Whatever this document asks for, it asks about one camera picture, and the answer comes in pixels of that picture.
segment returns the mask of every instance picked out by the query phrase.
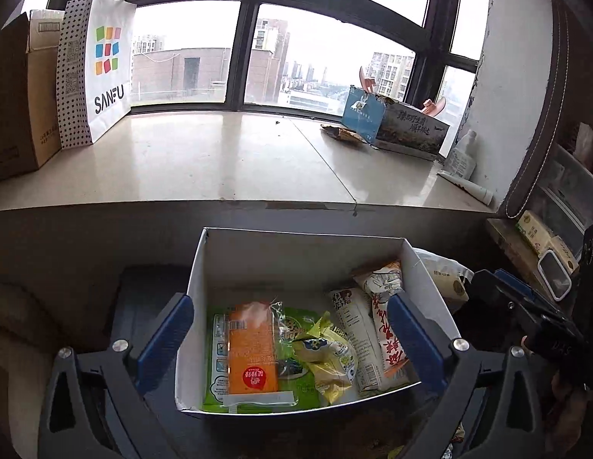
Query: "white box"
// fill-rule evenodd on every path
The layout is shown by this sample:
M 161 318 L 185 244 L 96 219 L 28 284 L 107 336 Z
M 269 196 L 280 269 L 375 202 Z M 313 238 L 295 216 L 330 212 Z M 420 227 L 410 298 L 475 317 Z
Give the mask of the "white box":
M 404 238 L 205 228 L 188 283 L 194 322 L 177 355 L 175 403 L 179 411 L 212 414 L 200 410 L 207 379 L 208 305 L 230 307 L 252 300 L 277 299 L 284 305 L 320 314 L 328 310 L 338 322 L 326 293 L 346 285 L 354 269 L 379 265 L 384 260 L 390 262 L 397 257 L 402 263 L 405 291 L 411 301 L 425 317 L 436 321 L 450 339 L 458 338 L 460 333 L 445 302 Z M 357 400 L 357 393 L 344 397 L 341 402 L 347 402 L 341 405 L 350 405 Z M 383 395 L 370 398 L 383 398 Z

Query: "windowsill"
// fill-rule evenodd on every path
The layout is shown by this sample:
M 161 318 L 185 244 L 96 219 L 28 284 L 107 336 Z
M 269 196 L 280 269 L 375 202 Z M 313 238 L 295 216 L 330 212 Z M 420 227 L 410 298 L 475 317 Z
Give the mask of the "windowsill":
M 438 164 L 351 146 L 320 122 L 266 114 L 127 116 L 94 145 L 0 182 L 0 210 L 158 200 L 407 205 L 491 212 Z

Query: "tissue box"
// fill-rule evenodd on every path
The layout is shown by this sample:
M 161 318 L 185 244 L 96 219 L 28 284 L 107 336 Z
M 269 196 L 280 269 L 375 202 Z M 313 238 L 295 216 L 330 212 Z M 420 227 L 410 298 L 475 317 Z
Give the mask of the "tissue box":
M 434 160 L 449 125 L 387 96 L 352 86 L 341 123 L 385 150 Z

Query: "window frame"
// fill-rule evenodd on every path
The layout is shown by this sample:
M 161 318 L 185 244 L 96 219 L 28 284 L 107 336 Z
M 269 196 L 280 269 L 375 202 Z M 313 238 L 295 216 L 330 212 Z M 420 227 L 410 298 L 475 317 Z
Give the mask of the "window frame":
M 63 10 L 69 0 L 49 0 L 48 8 Z M 130 0 L 139 7 L 196 0 Z M 424 25 L 371 0 L 233 0 L 240 2 L 234 34 L 227 91 L 223 103 L 161 103 L 133 106 L 131 113 L 165 111 L 240 111 L 286 114 L 338 121 L 339 116 L 292 107 L 245 103 L 245 82 L 255 42 L 258 9 L 262 4 L 298 8 L 362 27 L 415 52 L 404 101 L 419 106 L 436 98 L 445 66 L 476 72 L 479 61 L 450 53 L 460 0 L 428 0 Z

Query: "green snack package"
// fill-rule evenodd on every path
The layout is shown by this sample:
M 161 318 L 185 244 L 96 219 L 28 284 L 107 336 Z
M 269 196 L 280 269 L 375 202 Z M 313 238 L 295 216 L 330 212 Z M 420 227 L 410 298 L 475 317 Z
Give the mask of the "green snack package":
M 207 390 L 202 409 L 228 412 L 222 398 L 228 394 L 228 339 L 226 309 L 210 309 L 207 319 Z
M 315 389 L 314 374 L 306 364 L 294 358 L 292 341 L 309 331 L 319 318 L 319 314 L 304 310 L 284 307 L 284 329 L 277 349 L 279 390 L 294 392 L 295 406 L 276 409 L 277 411 L 304 411 L 320 407 L 320 392 Z
M 302 411 L 320 407 L 320 393 L 315 389 L 315 379 L 311 371 L 294 358 L 291 342 L 315 324 L 318 314 L 303 309 L 286 307 L 282 322 L 282 334 L 277 344 L 279 390 L 294 392 L 298 402 L 295 406 L 264 408 L 262 406 L 241 405 L 238 414 L 265 414 L 267 412 Z M 207 319 L 207 389 L 202 410 L 227 413 L 222 406 L 224 395 L 228 394 L 228 339 L 226 336 L 227 310 L 210 309 Z

